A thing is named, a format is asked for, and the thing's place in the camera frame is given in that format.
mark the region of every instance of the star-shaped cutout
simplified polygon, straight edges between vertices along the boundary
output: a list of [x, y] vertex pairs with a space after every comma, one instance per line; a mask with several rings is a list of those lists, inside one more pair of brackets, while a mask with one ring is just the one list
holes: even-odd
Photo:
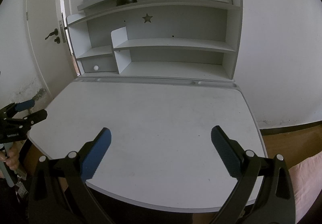
[[146, 16], [144, 16], [144, 17], [142, 17], [143, 19], [144, 19], [144, 23], [146, 23], [146, 22], [151, 22], [151, 18], [152, 18], [153, 16], [149, 16], [148, 14], [146, 15]]

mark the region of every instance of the pink bedding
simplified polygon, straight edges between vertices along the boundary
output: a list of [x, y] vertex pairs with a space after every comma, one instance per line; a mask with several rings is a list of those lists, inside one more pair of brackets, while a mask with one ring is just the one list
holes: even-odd
[[289, 169], [289, 174], [295, 196], [297, 223], [322, 190], [322, 152], [293, 166]]

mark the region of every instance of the door lock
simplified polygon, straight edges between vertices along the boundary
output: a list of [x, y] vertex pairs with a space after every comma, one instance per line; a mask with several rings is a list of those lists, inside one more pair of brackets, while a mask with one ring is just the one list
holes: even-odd
[[53, 32], [51, 32], [46, 38], [45, 40], [47, 40], [50, 36], [53, 36], [53, 35], [58, 35], [58, 29], [55, 29]]
[[54, 40], [54, 42], [56, 42], [57, 44], [60, 44], [60, 38], [59, 38], [59, 37], [57, 37], [57, 38]]

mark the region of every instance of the human hand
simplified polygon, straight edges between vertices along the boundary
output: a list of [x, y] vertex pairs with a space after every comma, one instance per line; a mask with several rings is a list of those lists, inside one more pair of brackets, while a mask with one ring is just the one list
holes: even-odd
[[11, 170], [16, 170], [19, 166], [19, 151], [17, 143], [13, 143], [8, 156], [9, 158], [6, 158], [4, 152], [0, 151], [0, 160], [5, 162]]

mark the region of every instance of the white desk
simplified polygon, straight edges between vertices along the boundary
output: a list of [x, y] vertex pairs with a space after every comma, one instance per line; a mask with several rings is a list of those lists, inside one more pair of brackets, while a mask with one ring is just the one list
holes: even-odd
[[87, 182], [108, 196], [164, 211], [218, 210], [236, 179], [211, 142], [216, 125], [245, 150], [265, 156], [236, 89], [76, 80], [48, 106], [48, 118], [32, 127], [30, 139], [50, 158], [62, 158], [109, 128], [112, 144]]

